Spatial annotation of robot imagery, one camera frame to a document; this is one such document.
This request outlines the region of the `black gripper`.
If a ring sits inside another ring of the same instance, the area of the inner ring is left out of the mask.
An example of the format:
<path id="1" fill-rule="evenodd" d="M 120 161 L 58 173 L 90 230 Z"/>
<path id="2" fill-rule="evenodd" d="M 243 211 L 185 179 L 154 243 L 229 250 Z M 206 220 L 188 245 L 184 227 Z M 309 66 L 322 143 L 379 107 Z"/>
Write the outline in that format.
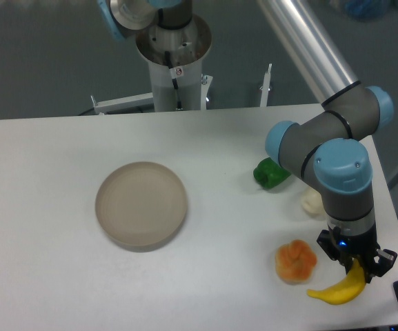
<path id="1" fill-rule="evenodd" d="M 398 254 L 378 248 L 374 216 L 356 221 L 340 221 L 328 217 L 328 230 L 322 230 L 317 243 L 326 255 L 340 265 L 349 264 L 352 258 L 364 264 L 366 283 L 374 277 L 382 277 L 395 264 Z"/>

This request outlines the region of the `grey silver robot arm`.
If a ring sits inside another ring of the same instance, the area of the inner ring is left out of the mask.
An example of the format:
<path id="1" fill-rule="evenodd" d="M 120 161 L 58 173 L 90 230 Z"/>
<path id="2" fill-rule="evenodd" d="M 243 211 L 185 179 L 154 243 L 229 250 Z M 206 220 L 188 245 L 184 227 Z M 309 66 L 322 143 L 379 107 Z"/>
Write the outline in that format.
<path id="1" fill-rule="evenodd" d="M 347 270 L 381 277 L 397 254 L 377 242 L 372 166 L 361 140 L 383 128 L 394 107 L 381 88 L 361 85 L 307 1 L 261 1 L 260 7 L 323 112 L 304 124 L 282 121 L 268 133 L 268 156 L 320 195 L 328 227 L 317 239 Z M 147 61 L 157 112 L 204 107 L 201 60 L 211 33 L 191 1 L 99 1 L 116 38 L 135 36 Z"/>

